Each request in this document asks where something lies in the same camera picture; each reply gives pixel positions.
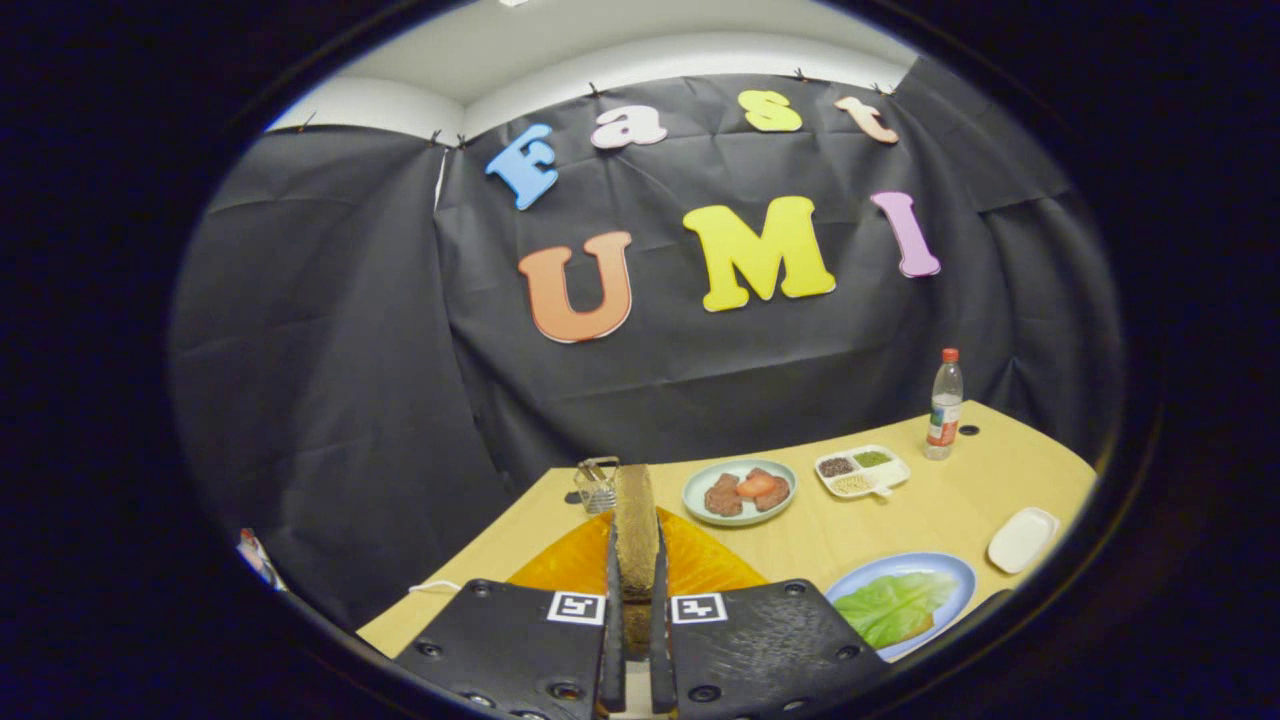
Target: meat patty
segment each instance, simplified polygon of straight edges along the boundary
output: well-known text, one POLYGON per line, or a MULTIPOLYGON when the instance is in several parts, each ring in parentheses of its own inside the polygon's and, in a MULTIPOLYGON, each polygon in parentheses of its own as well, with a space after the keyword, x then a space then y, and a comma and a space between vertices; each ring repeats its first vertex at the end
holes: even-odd
POLYGON ((704 496, 707 510, 724 518, 742 514, 742 498, 737 495, 737 475, 723 473, 704 496))
POLYGON ((787 483, 787 479, 773 475, 773 489, 755 498, 755 509, 760 512, 773 510, 788 495, 791 495, 791 486, 787 483))

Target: white cable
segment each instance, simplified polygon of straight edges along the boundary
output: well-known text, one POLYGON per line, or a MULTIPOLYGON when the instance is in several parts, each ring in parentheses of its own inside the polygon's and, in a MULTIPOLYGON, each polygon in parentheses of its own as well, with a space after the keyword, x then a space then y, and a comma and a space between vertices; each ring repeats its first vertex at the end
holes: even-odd
POLYGON ((413 587, 408 588, 408 592, 425 591, 426 588, 435 587, 435 585, 448 585, 448 587, 451 587, 451 588, 453 588, 456 591, 462 589, 457 584, 451 583, 448 580, 435 580, 434 583, 422 583, 421 585, 413 585, 413 587))

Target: white tray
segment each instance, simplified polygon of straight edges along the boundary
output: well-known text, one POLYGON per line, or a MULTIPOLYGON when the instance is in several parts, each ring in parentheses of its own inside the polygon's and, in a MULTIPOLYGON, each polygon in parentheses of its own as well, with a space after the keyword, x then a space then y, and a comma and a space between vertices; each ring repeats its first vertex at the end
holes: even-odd
POLYGON ((884 447, 883 445, 864 445, 860 447, 854 447, 851 450, 842 450, 840 452, 832 452, 831 455, 823 455, 822 457, 813 461, 813 471, 818 474, 818 479, 822 480, 822 484, 827 486, 827 491, 836 497, 863 497, 864 495, 872 495, 872 493, 878 495, 881 497, 888 497, 893 495, 893 491, 891 491, 890 488, 905 483, 906 479, 911 477, 911 469, 906 466, 906 462, 902 462, 902 459, 899 457, 896 452, 884 447), (854 460, 855 455, 873 450, 888 455, 890 461, 883 462, 881 465, 874 465, 872 468, 863 468, 861 465, 858 464, 858 460, 854 460), (845 460, 847 460, 849 464, 854 466, 854 471, 845 473, 842 475, 833 475, 831 478, 823 475, 819 468, 824 461, 832 460, 835 457, 844 457, 845 460), (859 474, 865 477, 867 480, 870 483, 869 489, 855 491, 855 492, 840 492, 836 489, 835 486, 838 480, 842 480, 844 478, 851 478, 859 474))
POLYGON ((987 557, 1009 574, 1021 573, 1044 551, 1057 527, 1057 518, 1039 507, 1023 507, 991 538, 987 557))

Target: white dish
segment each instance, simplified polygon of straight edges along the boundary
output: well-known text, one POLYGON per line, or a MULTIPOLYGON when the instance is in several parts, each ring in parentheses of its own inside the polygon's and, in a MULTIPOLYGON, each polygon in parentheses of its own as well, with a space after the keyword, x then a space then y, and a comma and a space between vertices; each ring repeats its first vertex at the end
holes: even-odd
POLYGON ((831 495, 836 497, 863 497, 864 495, 872 495, 872 493, 876 493, 881 497, 888 497, 893 495, 893 491, 891 491, 890 488, 905 483, 906 479, 911 477, 911 469, 906 466, 906 462, 904 462, 902 459, 899 457, 896 452, 884 447, 883 445, 864 445, 860 447, 855 447, 852 450, 842 450, 840 452, 832 452, 831 455, 823 455, 822 457, 813 461, 813 470, 814 473, 818 474, 818 479, 822 480, 822 484, 827 486, 827 489, 831 492, 831 495), (873 465, 870 468, 863 468, 861 465, 858 464, 858 460, 854 459, 855 455, 872 451, 883 452, 890 457, 890 461, 883 462, 881 465, 873 465), (842 457, 847 460, 849 464, 852 465, 854 470, 851 473, 832 475, 829 478, 823 475, 822 464, 826 462, 827 460, 833 460, 836 457, 842 457), (854 475, 859 474, 865 477, 868 483, 870 484, 868 489, 842 492, 836 488, 836 484, 838 484, 840 480, 845 478, 852 478, 854 475))
POLYGON ((796 489, 796 474, 795 470, 787 468, 781 462, 774 462, 772 460, 759 460, 754 457, 748 457, 745 460, 730 460, 727 462, 717 462, 708 468, 694 473, 689 482, 685 483, 685 509, 689 514, 704 523, 710 523, 713 525, 753 525, 755 523, 763 523, 769 518, 773 518, 778 512, 782 512, 791 505, 795 500, 796 489), (754 468, 768 471, 769 474, 777 475, 787 482, 791 492, 787 493, 786 500, 777 503, 776 506, 760 512, 755 509, 755 502, 750 498, 742 498, 742 512, 733 515, 732 518, 726 518, 723 515, 717 515, 707 510, 707 491, 710 489, 716 480, 719 479, 722 473, 728 473, 731 475, 737 475, 739 479, 746 479, 746 474, 754 468))
POLYGON ((1023 507, 991 538, 987 557, 1006 573, 1021 573, 1057 534, 1057 518, 1039 507, 1023 507))

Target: seeds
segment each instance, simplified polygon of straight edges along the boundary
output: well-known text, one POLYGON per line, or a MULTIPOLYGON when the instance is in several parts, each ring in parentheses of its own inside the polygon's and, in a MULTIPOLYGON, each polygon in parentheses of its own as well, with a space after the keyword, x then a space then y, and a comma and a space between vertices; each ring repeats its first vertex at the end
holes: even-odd
POLYGON ((831 488, 842 493, 867 492, 872 489, 872 483, 864 475, 850 475, 831 483, 831 488))
POLYGON ((822 477, 824 478, 835 478, 836 475, 852 473, 854 464, 844 457, 832 457, 831 460, 823 460, 819 462, 818 471, 822 473, 822 477))
POLYGON ((867 452, 859 452, 858 455, 854 456, 854 460, 858 460, 858 464, 861 465, 863 468, 874 468, 876 465, 883 465, 888 462, 890 456, 884 455, 883 452, 869 450, 867 452))

